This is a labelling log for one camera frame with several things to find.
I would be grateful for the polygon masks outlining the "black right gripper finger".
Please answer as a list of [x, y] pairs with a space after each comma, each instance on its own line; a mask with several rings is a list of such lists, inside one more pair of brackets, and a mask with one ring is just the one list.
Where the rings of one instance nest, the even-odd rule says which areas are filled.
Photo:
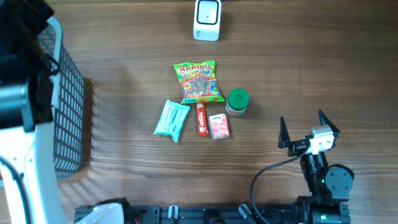
[[278, 148], [285, 148], [291, 146], [291, 140], [289, 136], [289, 132], [287, 130], [287, 126], [285, 123], [285, 119], [283, 116], [280, 117], [280, 132], [279, 132], [279, 140], [277, 143]]
[[322, 110], [318, 111], [318, 116], [320, 119], [320, 124], [322, 126], [328, 125], [333, 131], [334, 137], [338, 137], [340, 135], [340, 130], [326, 117], [325, 113]]

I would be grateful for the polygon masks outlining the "red tissue pack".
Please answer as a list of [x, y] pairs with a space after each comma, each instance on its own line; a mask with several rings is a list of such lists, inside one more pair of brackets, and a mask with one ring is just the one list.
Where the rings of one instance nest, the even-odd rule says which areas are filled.
[[212, 115], [208, 118], [208, 121], [213, 139], [229, 138], [228, 120], [224, 113]]

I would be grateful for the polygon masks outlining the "red Nescafe stick sachet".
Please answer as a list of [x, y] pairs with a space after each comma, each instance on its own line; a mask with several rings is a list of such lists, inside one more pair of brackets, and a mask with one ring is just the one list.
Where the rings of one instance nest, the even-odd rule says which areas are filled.
[[197, 122], [198, 122], [198, 135], [205, 137], [209, 135], [207, 120], [206, 120], [206, 107], [204, 103], [196, 104]]

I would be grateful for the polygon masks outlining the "Haribo gummy candy bag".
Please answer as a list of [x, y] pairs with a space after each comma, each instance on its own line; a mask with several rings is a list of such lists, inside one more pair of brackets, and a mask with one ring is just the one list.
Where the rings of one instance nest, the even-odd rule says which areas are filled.
[[178, 82], [183, 91], [181, 104], [225, 102], [215, 75], [216, 62], [184, 62], [174, 64]]

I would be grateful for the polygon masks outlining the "teal wet wipes pack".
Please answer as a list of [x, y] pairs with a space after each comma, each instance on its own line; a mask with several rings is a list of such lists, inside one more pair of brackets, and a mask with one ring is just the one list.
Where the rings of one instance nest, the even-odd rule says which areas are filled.
[[167, 100], [154, 134], [171, 136], [174, 142], [178, 142], [181, 129], [189, 111], [189, 106]]

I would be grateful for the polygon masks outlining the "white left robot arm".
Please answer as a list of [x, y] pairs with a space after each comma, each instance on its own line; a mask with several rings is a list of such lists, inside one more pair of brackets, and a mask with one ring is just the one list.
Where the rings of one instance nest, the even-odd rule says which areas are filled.
[[1, 1], [1, 175], [13, 223], [66, 223], [53, 164], [52, 77], [38, 35], [45, 1]]

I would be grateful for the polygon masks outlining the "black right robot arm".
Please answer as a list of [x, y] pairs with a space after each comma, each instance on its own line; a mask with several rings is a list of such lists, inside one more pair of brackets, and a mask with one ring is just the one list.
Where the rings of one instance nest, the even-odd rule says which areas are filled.
[[354, 172], [342, 165], [326, 160], [325, 153], [335, 147], [340, 130], [318, 112], [320, 125], [313, 127], [302, 140], [292, 141], [284, 118], [280, 119], [277, 146], [287, 148], [288, 156], [300, 159], [300, 168], [310, 192], [309, 197], [299, 196], [283, 223], [349, 224], [348, 200], [353, 188]]

